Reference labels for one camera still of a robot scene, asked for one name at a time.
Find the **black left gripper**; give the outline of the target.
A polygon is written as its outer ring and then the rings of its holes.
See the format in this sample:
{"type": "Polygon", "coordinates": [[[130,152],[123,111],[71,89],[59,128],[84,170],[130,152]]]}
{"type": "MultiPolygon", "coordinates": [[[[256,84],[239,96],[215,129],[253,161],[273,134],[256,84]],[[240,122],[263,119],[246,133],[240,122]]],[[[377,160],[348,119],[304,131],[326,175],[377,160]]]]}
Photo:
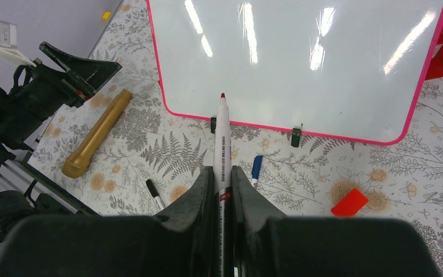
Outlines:
{"type": "Polygon", "coordinates": [[[37,59],[35,67],[16,69],[15,81],[22,72],[26,75],[25,81],[15,83],[10,91],[10,122],[43,122],[63,105],[79,108],[122,68],[117,62],[70,55],[47,42],[39,49],[61,69],[52,69],[37,59]]]}

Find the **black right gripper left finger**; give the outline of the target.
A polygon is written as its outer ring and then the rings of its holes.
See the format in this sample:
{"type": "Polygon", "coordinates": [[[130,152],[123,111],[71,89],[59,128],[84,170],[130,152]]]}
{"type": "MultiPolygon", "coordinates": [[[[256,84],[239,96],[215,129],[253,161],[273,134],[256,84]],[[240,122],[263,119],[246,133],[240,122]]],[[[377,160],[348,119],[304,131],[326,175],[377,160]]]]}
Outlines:
{"type": "Polygon", "coordinates": [[[211,218],[212,170],[153,216],[34,215],[8,235],[0,276],[191,276],[211,218]]]}

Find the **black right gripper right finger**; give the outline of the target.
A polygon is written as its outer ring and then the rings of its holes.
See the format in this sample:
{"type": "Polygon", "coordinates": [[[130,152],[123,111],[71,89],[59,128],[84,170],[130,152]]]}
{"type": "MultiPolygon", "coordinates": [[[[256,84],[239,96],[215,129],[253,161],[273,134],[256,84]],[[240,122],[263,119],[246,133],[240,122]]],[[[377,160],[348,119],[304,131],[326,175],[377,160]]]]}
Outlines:
{"type": "Polygon", "coordinates": [[[439,276],[411,224],[396,219],[288,216],[232,168],[243,276],[439,276]]]}

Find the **red capped marker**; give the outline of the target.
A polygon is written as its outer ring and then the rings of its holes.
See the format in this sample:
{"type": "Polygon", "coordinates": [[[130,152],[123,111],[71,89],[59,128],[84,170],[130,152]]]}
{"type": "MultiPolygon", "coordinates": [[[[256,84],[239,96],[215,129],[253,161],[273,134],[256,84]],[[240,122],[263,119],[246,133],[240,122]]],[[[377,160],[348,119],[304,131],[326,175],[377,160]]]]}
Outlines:
{"type": "Polygon", "coordinates": [[[231,133],[227,99],[220,96],[216,116],[213,153],[213,267],[212,276],[234,276],[233,245],[231,231],[231,133]]]}

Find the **pink framed whiteboard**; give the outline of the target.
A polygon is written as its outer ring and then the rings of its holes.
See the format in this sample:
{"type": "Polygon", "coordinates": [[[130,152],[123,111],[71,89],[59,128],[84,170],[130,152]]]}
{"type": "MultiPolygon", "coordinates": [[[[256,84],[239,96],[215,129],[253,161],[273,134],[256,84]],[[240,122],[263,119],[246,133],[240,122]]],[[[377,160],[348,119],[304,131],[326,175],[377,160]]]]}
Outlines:
{"type": "Polygon", "coordinates": [[[375,145],[407,134],[443,1],[148,1],[163,102],[375,145]]]}

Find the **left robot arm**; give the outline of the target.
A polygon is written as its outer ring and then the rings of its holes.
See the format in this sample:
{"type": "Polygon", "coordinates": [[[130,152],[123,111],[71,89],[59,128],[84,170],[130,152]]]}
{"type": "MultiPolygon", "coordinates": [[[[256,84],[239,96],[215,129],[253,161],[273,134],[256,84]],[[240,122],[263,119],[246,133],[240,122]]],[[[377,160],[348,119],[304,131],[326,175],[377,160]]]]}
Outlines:
{"type": "Polygon", "coordinates": [[[17,67],[9,93],[0,87],[0,167],[15,159],[12,150],[29,149],[25,140],[63,105],[81,107],[121,69],[117,62],[75,57],[47,42],[39,49],[62,70],[35,59],[17,67]]]}

